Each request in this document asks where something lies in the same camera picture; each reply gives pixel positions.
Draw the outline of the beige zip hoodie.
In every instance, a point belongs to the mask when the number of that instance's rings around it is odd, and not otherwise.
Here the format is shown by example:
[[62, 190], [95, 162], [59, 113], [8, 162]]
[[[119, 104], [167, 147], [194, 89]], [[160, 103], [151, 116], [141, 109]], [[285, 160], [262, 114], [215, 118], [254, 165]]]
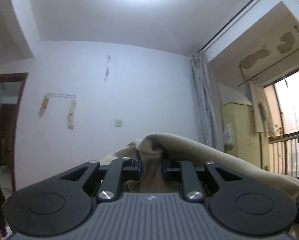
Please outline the beige zip hoodie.
[[167, 153], [172, 159], [189, 160], [196, 166], [213, 161], [264, 184], [281, 189], [299, 204], [298, 179], [267, 172], [242, 159], [174, 134], [153, 133], [143, 139], [134, 140], [121, 150], [103, 158], [100, 164], [109, 165], [114, 159], [122, 157], [134, 158], [137, 153], [140, 154], [142, 161], [142, 175], [139, 181], [131, 181], [126, 184], [125, 189], [131, 193], [177, 191], [176, 182], [165, 182], [162, 178], [161, 158], [164, 153]]

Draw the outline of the green cabinet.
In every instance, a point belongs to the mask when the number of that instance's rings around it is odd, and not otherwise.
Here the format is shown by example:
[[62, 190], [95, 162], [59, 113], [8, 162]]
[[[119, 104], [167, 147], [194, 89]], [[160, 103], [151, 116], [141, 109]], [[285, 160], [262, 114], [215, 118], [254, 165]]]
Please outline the green cabinet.
[[267, 134], [256, 131], [252, 106], [227, 103], [221, 107], [221, 113], [225, 152], [269, 171]]

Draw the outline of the grey curtain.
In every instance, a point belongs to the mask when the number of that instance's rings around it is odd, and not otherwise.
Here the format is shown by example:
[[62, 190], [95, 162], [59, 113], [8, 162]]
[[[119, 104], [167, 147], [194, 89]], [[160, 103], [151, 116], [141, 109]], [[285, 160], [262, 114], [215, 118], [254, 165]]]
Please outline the grey curtain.
[[214, 92], [208, 73], [208, 62], [203, 51], [192, 55], [190, 58], [190, 67], [200, 142], [222, 152], [222, 131], [219, 117], [215, 110]]

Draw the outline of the metal balcony railing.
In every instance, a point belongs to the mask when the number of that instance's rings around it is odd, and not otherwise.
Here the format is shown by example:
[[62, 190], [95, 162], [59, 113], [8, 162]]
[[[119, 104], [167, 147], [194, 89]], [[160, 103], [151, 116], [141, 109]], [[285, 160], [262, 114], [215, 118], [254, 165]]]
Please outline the metal balcony railing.
[[299, 179], [299, 132], [269, 140], [268, 170]]

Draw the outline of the wall light switch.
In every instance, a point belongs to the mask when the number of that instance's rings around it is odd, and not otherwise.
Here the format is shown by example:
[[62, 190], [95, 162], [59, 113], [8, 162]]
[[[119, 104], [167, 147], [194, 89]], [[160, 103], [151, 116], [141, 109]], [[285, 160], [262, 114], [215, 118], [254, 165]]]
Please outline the wall light switch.
[[116, 119], [115, 120], [115, 127], [122, 127], [122, 120], [121, 119]]

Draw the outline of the wall hook rack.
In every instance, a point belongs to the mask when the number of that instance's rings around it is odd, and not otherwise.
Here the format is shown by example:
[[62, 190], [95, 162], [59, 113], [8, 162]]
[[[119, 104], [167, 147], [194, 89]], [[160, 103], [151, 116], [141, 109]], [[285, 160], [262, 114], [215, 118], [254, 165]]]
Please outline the wall hook rack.
[[45, 113], [54, 121], [59, 117], [66, 124], [68, 130], [75, 128], [75, 111], [77, 108], [77, 95], [64, 93], [46, 93], [41, 102], [38, 117]]

